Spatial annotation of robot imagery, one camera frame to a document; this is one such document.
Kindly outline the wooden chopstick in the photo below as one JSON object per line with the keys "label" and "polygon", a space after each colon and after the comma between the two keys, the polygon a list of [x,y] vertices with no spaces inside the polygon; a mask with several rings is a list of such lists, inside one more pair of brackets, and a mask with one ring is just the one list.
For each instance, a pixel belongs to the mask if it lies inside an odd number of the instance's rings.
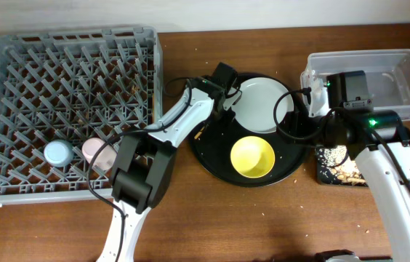
{"label": "wooden chopstick", "polygon": [[205,127],[202,127],[195,135],[194,135],[194,140],[198,140],[203,133]]}

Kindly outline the pink plastic cup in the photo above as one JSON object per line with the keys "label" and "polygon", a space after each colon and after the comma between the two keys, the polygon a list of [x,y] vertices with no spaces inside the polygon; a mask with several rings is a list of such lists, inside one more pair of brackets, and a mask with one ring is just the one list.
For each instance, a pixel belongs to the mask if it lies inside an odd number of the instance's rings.
{"label": "pink plastic cup", "polygon": [[[104,144],[104,140],[100,138],[90,138],[86,140],[81,148],[82,154],[84,158],[90,163],[93,159],[95,154]],[[116,159],[116,151],[110,145],[107,145],[97,156],[94,166],[99,167],[103,171],[107,171],[112,168],[115,159]]]}

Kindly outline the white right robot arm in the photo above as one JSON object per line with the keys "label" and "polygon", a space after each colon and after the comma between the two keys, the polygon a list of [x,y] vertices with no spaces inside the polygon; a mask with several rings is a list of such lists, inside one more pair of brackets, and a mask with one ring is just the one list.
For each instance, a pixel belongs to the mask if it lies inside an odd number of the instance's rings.
{"label": "white right robot arm", "polygon": [[410,130],[394,111],[334,108],[296,144],[343,145],[366,180],[387,232],[394,261],[410,261]]}

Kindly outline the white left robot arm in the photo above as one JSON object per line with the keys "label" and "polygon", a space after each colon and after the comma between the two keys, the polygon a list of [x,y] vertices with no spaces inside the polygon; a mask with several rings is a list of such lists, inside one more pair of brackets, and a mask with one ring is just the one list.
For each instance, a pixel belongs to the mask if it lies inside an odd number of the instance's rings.
{"label": "white left robot arm", "polygon": [[113,217],[99,261],[133,261],[148,213],[163,199],[178,146],[211,115],[228,110],[237,76],[189,79],[183,97],[157,122],[112,136],[88,160],[109,164]]}

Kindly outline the yellow bowl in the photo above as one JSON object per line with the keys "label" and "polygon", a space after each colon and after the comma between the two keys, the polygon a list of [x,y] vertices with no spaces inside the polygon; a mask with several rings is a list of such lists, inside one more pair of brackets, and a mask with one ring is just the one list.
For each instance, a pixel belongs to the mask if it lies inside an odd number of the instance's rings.
{"label": "yellow bowl", "polygon": [[235,171],[245,178],[266,176],[276,163],[273,147],[265,139],[246,136],[233,144],[230,161]]}

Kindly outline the light blue plastic cup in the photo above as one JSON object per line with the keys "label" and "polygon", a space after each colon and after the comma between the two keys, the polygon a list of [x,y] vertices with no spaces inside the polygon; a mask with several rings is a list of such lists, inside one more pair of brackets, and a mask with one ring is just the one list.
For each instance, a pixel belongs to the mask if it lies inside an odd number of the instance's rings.
{"label": "light blue plastic cup", "polygon": [[44,158],[53,167],[64,167],[74,158],[72,148],[66,140],[53,140],[44,147]]}

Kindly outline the white ceramic plate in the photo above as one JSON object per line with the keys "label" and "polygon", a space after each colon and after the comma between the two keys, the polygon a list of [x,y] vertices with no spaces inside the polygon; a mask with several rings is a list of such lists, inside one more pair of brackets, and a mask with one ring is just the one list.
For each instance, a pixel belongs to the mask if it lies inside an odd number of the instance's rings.
{"label": "white ceramic plate", "polygon": [[256,77],[241,83],[241,97],[231,106],[235,120],[245,129],[260,133],[276,131],[273,109],[277,100],[288,92],[280,82],[266,77]]}

